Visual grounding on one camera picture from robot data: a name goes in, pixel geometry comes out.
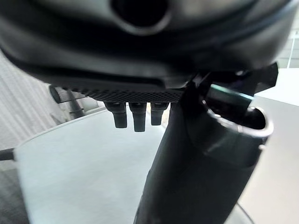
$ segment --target white desk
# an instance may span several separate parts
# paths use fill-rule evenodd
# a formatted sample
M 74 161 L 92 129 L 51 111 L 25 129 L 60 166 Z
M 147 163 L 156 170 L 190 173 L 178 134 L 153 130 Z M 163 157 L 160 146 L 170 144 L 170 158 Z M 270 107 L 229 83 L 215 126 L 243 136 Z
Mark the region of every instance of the white desk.
M 274 122 L 240 203 L 257 224 L 299 223 L 299 69 L 280 70 L 277 86 L 256 95 Z

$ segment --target gray floor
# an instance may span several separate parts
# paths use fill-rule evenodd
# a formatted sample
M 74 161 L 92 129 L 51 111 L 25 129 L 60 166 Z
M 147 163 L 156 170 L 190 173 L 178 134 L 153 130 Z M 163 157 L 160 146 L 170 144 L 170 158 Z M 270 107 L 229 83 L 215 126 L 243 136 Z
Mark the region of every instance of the gray floor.
M 16 165 L 0 161 L 0 224 L 28 224 Z

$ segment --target black plastic part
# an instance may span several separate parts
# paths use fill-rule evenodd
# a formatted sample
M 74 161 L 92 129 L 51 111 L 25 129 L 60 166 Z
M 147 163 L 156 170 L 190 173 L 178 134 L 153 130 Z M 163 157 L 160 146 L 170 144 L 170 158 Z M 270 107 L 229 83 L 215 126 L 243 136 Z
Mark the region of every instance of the black plastic part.
M 0 150 L 0 161 L 14 160 L 14 148 Z
M 126 128 L 127 124 L 127 109 L 126 103 L 109 103 L 104 102 L 106 108 L 112 112 L 116 128 Z
M 146 103 L 129 103 L 134 119 L 135 132 L 145 131 Z
M 254 1 L 244 12 L 205 26 L 140 37 L 107 27 L 104 21 L 70 19 L 61 15 L 63 10 L 51 11 L 33 1 L 0 0 L 0 47 L 38 79 L 95 91 L 98 100 L 165 102 L 147 99 L 185 87 L 199 69 L 269 65 L 287 40 L 298 3 L 273 0 L 267 2 L 269 11 L 260 10 L 263 4 L 264 0 Z M 150 91 L 148 84 L 158 91 Z M 123 90 L 130 91 L 128 100 L 122 99 Z M 146 93 L 142 100 L 134 98 L 139 93 Z M 177 102 L 172 92 L 168 98 Z
M 150 116 L 151 125 L 158 126 L 161 125 L 163 112 L 167 109 L 169 103 L 151 103 Z
M 136 224 L 223 224 L 256 166 L 268 136 L 225 127 L 193 99 L 172 108 Z

